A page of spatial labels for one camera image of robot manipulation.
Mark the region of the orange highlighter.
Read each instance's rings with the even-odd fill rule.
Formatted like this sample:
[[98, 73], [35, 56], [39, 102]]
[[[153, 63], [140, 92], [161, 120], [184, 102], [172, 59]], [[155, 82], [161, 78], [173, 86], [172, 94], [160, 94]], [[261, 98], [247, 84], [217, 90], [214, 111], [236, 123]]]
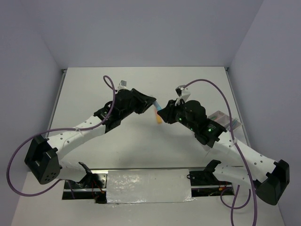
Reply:
[[154, 108], [154, 113], [155, 113], [155, 118], [156, 118], [156, 122], [157, 124], [162, 124], [162, 118], [158, 115], [158, 111], [156, 108]]

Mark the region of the blue highlighter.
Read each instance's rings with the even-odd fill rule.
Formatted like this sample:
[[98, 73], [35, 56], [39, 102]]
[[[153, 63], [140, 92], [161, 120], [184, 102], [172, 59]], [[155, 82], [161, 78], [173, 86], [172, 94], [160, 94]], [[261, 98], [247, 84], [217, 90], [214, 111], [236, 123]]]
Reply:
[[159, 105], [157, 101], [153, 102], [153, 105], [155, 106], [157, 111], [160, 111], [162, 109], [162, 107]]

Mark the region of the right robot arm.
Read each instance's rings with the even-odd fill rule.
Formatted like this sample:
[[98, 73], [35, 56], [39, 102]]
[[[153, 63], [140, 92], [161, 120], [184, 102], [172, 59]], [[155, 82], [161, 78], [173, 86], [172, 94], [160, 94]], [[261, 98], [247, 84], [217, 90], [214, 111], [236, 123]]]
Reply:
[[209, 119], [205, 108], [199, 101], [180, 102], [169, 100], [166, 107], [158, 111], [165, 123], [176, 122], [190, 129], [198, 142], [235, 161], [242, 161], [243, 168], [233, 169], [220, 160], [212, 160], [205, 181], [229, 181], [254, 189], [256, 195], [265, 203], [276, 205], [290, 182], [289, 164], [284, 160], [273, 160], [245, 145], [225, 127]]

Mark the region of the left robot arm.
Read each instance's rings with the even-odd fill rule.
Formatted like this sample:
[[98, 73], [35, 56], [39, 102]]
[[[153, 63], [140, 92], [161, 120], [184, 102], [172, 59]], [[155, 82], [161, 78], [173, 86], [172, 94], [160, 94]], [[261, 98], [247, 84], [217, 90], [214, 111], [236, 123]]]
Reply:
[[102, 136], [121, 124], [132, 113], [142, 114], [156, 101], [136, 89], [122, 89], [114, 101], [107, 102], [83, 123], [55, 136], [35, 136], [25, 157], [25, 164], [41, 185], [54, 179], [71, 180], [80, 187], [91, 185], [97, 176], [83, 162], [70, 163], [63, 157], [85, 142]]

